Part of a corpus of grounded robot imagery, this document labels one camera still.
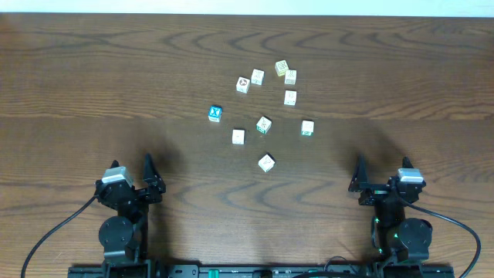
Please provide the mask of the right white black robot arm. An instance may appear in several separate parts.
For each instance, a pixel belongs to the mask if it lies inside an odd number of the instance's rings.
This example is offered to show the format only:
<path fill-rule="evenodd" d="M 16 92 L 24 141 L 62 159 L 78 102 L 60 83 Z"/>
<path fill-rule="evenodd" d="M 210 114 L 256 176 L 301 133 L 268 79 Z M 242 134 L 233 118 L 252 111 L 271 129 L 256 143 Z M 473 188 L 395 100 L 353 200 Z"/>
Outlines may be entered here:
<path fill-rule="evenodd" d="M 371 264 L 375 277 L 423 276 L 421 263 L 429 258 L 433 228 L 424 219 L 407 218 L 404 209 L 418 200 L 425 186 L 420 170 L 407 157 L 384 184 L 369 181 L 364 158 L 357 159 L 348 191 L 360 194 L 360 205 L 374 208 L 371 241 L 381 254 Z"/>

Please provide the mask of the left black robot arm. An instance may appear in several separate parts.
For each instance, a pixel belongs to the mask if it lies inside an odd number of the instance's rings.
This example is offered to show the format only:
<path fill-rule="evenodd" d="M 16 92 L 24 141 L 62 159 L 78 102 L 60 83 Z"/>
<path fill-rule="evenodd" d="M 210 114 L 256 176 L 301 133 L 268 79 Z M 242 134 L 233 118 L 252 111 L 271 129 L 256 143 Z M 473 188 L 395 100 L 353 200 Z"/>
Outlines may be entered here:
<path fill-rule="evenodd" d="M 100 227 L 103 247 L 104 277 L 162 277 L 166 271 L 148 257 L 149 206 L 162 202 L 166 185 L 150 154 L 144 157 L 143 181 L 146 188 L 136 188 L 130 172 L 113 161 L 95 183 L 97 201 L 117 212 Z"/>

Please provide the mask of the green-edged wooden block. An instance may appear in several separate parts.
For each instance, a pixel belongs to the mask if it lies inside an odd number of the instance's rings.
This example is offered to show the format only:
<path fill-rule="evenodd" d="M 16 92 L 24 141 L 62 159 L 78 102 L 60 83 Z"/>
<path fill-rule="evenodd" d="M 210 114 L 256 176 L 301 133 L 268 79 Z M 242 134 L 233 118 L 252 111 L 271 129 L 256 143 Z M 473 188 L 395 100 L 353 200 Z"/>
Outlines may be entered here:
<path fill-rule="evenodd" d="M 313 136 L 314 133 L 314 122 L 311 120 L 303 120 L 301 124 L 301 134 L 303 136 Z"/>
<path fill-rule="evenodd" d="M 262 134 L 267 134 L 271 126 L 272 121 L 269 118 L 262 116 L 256 123 L 256 130 Z"/>

